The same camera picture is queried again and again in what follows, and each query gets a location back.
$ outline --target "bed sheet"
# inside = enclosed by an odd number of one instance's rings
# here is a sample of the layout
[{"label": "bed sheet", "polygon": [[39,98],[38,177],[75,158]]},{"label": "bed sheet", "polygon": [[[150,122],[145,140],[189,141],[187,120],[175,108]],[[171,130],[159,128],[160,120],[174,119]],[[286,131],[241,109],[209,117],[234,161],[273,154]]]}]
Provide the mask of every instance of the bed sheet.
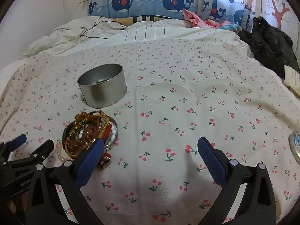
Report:
[{"label": "bed sheet", "polygon": [[300,110],[239,41],[222,44],[222,32],[208,34],[219,45],[166,39],[27,58],[1,97],[1,139],[28,136],[13,159],[52,139],[56,149],[44,164],[61,165],[68,158],[60,144],[64,127],[78,112],[93,110],[80,99],[77,78],[119,63],[128,92],[103,109],[119,126],[112,163],[81,188],[104,224],[199,223],[221,190],[197,153],[201,136],[229,158],[265,163],[280,219],[299,196],[299,165],[287,138],[299,128]]}]

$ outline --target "tin lid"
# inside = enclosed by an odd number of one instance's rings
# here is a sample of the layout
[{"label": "tin lid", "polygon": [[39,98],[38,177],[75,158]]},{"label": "tin lid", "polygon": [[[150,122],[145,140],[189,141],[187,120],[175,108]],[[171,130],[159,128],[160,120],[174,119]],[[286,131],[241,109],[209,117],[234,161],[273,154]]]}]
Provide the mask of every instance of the tin lid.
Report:
[{"label": "tin lid", "polygon": [[290,134],[289,146],[295,160],[300,164],[300,131],[294,131]]}]

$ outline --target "wall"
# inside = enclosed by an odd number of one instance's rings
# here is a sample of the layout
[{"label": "wall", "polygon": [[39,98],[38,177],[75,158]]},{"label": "wall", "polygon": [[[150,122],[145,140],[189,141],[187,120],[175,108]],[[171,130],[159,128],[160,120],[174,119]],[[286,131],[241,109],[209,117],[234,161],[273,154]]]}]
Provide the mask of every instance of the wall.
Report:
[{"label": "wall", "polygon": [[89,2],[80,1],[15,0],[0,23],[0,69],[54,28],[87,16]]}]

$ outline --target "silver bolt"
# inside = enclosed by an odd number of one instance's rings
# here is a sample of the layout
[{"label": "silver bolt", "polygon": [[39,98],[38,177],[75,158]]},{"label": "silver bolt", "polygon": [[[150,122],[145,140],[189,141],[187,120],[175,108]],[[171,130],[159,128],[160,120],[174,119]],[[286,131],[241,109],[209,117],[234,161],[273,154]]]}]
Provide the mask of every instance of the silver bolt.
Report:
[{"label": "silver bolt", "polygon": [[43,169],[43,167],[44,167],[44,166],[43,166],[42,164],[38,164],[36,168],[37,168],[37,170],[39,170],[39,171],[40,171],[40,170],[42,170],[42,169]]},{"label": "silver bolt", "polygon": [[236,159],[231,159],[231,160],[230,160],[230,164],[233,165],[233,166],[238,165],[238,163],[239,163],[239,162],[238,162]]},{"label": "silver bolt", "polygon": [[259,168],[262,169],[262,170],[266,168],[266,166],[265,166],[263,163],[260,163],[258,166],[259,166]]},{"label": "silver bolt", "polygon": [[65,167],[69,167],[71,165],[72,165],[72,161],[70,161],[70,160],[67,160],[67,161],[64,162]]}]

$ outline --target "blue gripper pad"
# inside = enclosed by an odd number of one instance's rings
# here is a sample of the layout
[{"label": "blue gripper pad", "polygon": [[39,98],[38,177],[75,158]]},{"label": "blue gripper pad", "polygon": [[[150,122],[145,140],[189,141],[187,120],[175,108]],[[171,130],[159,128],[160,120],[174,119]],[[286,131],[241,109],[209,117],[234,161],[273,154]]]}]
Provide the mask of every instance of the blue gripper pad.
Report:
[{"label": "blue gripper pad", "polygon": [[216,184],[224,187],[226,185],[226,170],[205,137],[198,140],[198,152]]},{"label": "blue gripper pad", "polygon": [[20,136],[18,136],[14,140],[12,140],[12,141],[10,141],[10,142],[7,143],[7,149],[10,152],[13,152],[19,146],[21,146],[22,144],[24,144],[26,142],[26,140],[27,140],[26,135],[25,134],[21,134]]},{"label": "blue gripper pad", "polygon": [[88,183],[95,167],[97,166],[100,157],[103,154],[104,143],[101,139],[97,139],[93,146],[88,150],[89,153],[79,166],[76,172],[75,184],[78,189]]}]

